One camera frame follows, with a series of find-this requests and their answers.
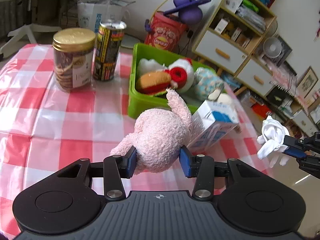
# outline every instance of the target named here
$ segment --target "wooden drawer handle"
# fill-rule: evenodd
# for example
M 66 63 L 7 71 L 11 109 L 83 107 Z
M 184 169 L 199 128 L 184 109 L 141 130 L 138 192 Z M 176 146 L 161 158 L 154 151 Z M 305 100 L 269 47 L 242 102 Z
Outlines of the wooden drawer handle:
M 263 81 L 261 78 L 259 78 L 258 76 L 254 75 L 253 78 L 254 78 L 254 80 L 255 80 L 257 83 L 259 83 L 260 85 L 263 85 L 263 84 L 264 84 L 264 81 Z
M 219 54 L 221 57 L 224 57 L 225 59 L 230 59 L 230 56 L 227 53 L 224 53 L 222 50 L 216 48 L 216 53 Z

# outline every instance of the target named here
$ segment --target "table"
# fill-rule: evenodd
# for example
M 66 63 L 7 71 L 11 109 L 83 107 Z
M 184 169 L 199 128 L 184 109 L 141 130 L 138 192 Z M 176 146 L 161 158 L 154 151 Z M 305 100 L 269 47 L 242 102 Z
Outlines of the table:
M 0 72 L 0 229 L 12 239 L 20 231 L 12 214 L 16 195 L 79 158 L 101 162 L 133 132 L 127 116 L 132 55 L 121 53 L 116 77 L 71 93 L 61 91 L 53 75 L 51 45 L 28 44 Z M 208 154 L 216 161 L 239 158 L 270 175 L 268 161 L 257 158 L 256 132 L 235 98 L 241 134 L 232 131 Z M 159 174 L 142 172 L 123 179 L 130 190 L 192 190 L 179 161 Z M 103 195 L 102 179 L 92 188 Z

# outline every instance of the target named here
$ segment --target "stuffed toy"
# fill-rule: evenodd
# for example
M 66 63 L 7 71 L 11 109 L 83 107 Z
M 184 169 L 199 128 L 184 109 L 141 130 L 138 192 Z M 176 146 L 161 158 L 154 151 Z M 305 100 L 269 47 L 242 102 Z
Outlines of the stuffed toy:
M 233 102 L 231 96 L 226 93 L 221 93 L 217 99 L 217 103 L 230 106 L 232 109 L 236 109 L 236 106 Z
M 167 88 L 178 89 L 185 85 L 187 73 L 183 68 L 174 67 L 171 70 L 153 71 L 142 75 L 137 80 L 136 90 L 142 94 L 160 95 Z
M 179 68 L 179 71 L 182 71 L 181 69 L 184 70 L 183 73 L 186 75 L 186 80 L 183 86 L 178 87 L 177 92 L 180 94 L 187 92 L 191 88 L 193 80 L 195 78 L 195 72 L 192 67 L 192 60 L 190 58 L 180 58 L 170 64 L 168 68 L 169 70 L 172 70 L 174 68 Z
M 192 129 L 191 113 L 183 99 L 167 90 L 172 111 L 149 109 L 137 118 L 134 133 L 128 134 L 113 148 L 111 155 L 125 155 L 133 145 L 137 149 L 135 174 L 143 170 L 162 172 L 178 158 L 180 148 L 188 145 Z
M 155 95 L 165 91 L 168 87 L 178 87 L 172 83 L 169 73 L 163 71 L 153 71 L 142 75 L 136 84 L 136 90 L 142 94 Z
M 141 77 L 146 73 L 154 72 L 154 71 L 164 71 L 168 69 L 164 64 L 161 65 L 158 62 L 156 62 L 154 59 L 147 60 L 145 58 L 142 58 L 139 61 L 138 65 L 138 76 Z
M 199 100 L 215 101 L 224 89 L 224 82 L 208 68 L 199 67 L 194 78 L 194 89 Z

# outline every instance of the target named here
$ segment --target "white drawer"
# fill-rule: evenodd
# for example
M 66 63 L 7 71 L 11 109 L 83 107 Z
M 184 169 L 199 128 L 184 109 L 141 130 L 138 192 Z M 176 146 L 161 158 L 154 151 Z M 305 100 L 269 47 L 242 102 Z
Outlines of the white drawer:
M 303 110 L 300 110 L 293 120 L 308 136 L 312 136 L 318 130 Z
M 221 56 L 217 53 L 217 50 L 225 53 L 229 58 Z M 241 50 L 210 31 L 206 31 L 196 48 L 196 52 L 222 65 L 232 73 L 236 72 L 247 57 Z
M 271 74 L 252 59 L 245 65 L 237 78 L 258 92 L 261 96 L 266 95 L 273 87 L 273 85 L 270 84 L 272 79 Z

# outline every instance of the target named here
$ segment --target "yellow string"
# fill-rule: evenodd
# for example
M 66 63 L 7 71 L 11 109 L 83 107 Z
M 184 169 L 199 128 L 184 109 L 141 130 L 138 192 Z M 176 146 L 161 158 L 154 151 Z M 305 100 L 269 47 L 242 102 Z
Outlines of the yellow string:
M 151 18 L 150 18 L 150 22 L 152 21 L 153 17 L 155 16 L 156 12 L 159 10 L 159 8 L 161 6 L 163 6 L 168 0 L 165 0 L 162 4 L 160 4 L 160 6 L 153 12 Z

